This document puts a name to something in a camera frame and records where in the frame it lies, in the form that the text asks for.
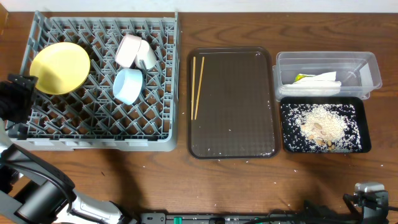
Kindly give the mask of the light blue bowl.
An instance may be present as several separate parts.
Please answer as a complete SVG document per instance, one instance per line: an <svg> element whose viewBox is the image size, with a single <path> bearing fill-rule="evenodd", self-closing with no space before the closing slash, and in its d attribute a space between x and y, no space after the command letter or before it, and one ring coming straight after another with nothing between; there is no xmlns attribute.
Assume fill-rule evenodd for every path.
<svg viewBox="0 0 398 224"><path fill-rule="evenodd" d="M140 70L124 68L119 71L113 83L115 99L126 105L132 105L144 86L144 77Z"/></svg>

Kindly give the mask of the white napkin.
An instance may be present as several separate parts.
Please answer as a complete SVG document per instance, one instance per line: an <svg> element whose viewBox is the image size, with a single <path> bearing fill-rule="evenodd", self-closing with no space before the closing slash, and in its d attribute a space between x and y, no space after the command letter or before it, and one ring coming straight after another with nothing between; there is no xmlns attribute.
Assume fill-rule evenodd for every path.
<svg viewBox="0 0 398 224"><path fill-rule="evenodd" d="M336 72L327 72L292 84L283 84L279 93L284 96L333 96L340 89L341 82L336 80Z"/></svg>

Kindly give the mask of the yellow plate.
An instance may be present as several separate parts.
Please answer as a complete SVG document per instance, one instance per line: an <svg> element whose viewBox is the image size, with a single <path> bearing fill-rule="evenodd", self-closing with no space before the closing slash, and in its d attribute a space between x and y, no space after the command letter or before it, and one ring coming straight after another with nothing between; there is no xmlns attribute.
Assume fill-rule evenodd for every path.
<svg viewBox="0 0 398 224"><path fill-rule="evenodd" d="M87 79L91 61L77 44L60 42L41 50L33 59L29 75L38 78L36 89L49 95L63 95Z"/></svg>

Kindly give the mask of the white cup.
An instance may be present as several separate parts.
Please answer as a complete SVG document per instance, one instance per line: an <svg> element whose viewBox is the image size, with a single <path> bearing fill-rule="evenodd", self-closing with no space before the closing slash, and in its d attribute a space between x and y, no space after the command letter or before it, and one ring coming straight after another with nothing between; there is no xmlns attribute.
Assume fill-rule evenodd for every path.
<svg viewBox="0 0 398 224"><path fill-rule="evenodd" d="M147 70L156 65L157 58L152 50L152 47L146 40L141 40L141 45L134 59L134 63L136 64L137 68L146 68Z"/></svg>

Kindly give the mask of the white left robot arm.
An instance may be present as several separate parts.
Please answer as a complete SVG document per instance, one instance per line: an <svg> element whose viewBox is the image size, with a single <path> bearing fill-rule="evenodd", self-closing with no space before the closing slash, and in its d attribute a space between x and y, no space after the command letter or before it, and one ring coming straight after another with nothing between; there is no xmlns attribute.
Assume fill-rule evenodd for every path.
<svg viewBox="0 0 398 224"><path fill-rule="evenodd" d="M10 139L29 118L37 81L10 74L1 82L1 215L15 223L139 223L118 204L77 192L65 173Z"/></svg>

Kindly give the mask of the wooden chopstick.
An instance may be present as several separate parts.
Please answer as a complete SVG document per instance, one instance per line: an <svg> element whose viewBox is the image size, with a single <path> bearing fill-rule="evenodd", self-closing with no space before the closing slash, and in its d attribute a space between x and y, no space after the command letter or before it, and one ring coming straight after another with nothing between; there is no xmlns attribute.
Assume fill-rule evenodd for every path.
<svg viewBox="0 0 398 224"><path fill-rule="evenodd" d="M195 80L196 80L196 56L193 57L193 64L192 64L191 120L193 120L194 110L195 110Z"/></svg>
<svg viewBox="0 0 398 224"><path fill-rule="evenodd" d="M205 57L202 57L200 79L199 79L198 91L197 91L197 101L196 101L196 107L195 107L195 117L194 117L195 120L197 119L197 116L198 116L198 107L199 107L199 102L200 102L201 84L202 84L202 80L203 80L204 63L205 63Z"/></svg>

